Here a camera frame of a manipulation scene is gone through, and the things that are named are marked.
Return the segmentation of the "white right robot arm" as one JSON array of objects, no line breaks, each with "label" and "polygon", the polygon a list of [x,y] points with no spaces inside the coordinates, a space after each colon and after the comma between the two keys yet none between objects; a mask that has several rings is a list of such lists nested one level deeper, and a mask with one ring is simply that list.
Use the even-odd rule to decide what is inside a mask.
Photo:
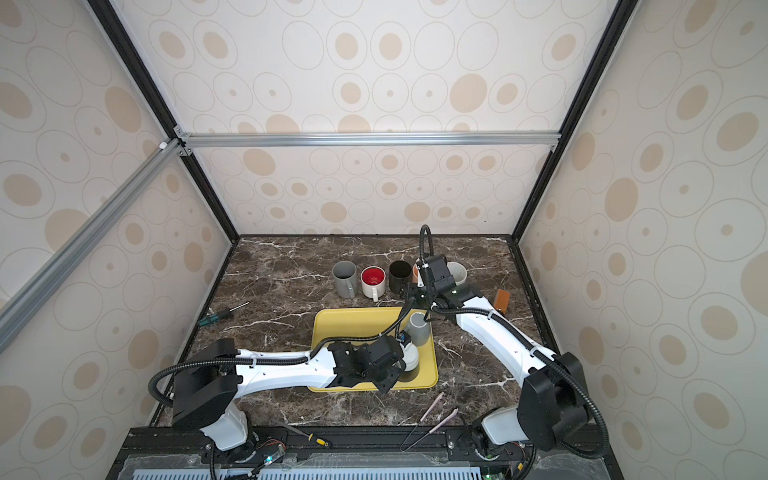
[{"label": "white right robot arm", "polygon": [[609,453],[606,421],[590,398],[583,367],[532,340],[496,310],[479,290],[457,284],[443,255],[416,262],[423,286],[412,294],[419,308],[445,317],[479,341],[520,385],[517,405],[499,408],[473,427],[477,449],[495,456],[501,446],[528,442],[562,447],[586,459]]}]

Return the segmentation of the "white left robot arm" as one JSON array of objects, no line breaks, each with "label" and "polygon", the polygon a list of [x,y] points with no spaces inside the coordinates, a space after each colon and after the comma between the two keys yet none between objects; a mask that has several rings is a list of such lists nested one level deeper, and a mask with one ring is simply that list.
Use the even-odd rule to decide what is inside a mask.
[{"label": "white left robot arm", "polygon": [[417,372],[420,354],[410,336],[324,339],[309,352],[254,352],[220,339],[194,358],[156,373],[149,394],[172,409],[172,428],[201,431],[222,451],[252,442],[247,415],[235,401],[293,387],[352,388],[371,383],[381,393]]}]

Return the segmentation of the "white mug front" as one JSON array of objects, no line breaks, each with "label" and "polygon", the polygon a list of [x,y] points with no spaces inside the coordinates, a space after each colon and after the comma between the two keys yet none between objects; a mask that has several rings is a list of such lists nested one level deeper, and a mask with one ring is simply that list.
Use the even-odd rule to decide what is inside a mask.
[{"label": "white mug front", "polygon": [[377,266],[365,268],[360,275],[361,289],[365,297],[379,302],[386,293],[386,272]]}]

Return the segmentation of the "white speckled mug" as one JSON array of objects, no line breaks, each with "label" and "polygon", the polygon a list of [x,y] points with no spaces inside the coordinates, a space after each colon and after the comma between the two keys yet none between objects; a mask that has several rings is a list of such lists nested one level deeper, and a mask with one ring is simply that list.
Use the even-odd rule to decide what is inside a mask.
[{"label": "white speckled mug", "polygon": [[447,267],[456,285],[462,285],[466,282],[468,271],[462,264],[450,261],[447,263]]}]

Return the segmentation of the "tall grey mug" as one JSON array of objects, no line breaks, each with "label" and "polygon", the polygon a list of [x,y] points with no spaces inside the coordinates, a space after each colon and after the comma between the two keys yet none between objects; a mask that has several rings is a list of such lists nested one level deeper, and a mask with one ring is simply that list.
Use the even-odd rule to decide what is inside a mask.
[{"label": "tall grey mug", "polygon": [[354,298],[358,291],[357,266],[347,260],[337,262],[332,268],[337,294],[344,299]]}]

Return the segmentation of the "black mug white bottom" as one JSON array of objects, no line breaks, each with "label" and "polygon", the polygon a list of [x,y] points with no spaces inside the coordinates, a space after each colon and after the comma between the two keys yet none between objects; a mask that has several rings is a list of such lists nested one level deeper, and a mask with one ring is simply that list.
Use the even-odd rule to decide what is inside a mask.
[{"label": "black mug white bottom", "polygon": [[414,380],[419,374],[419,350],[411,341],[402,343],[401,347],[403,351],[402,363],[404,368],[398,378],[398,381],[407,383]]}]

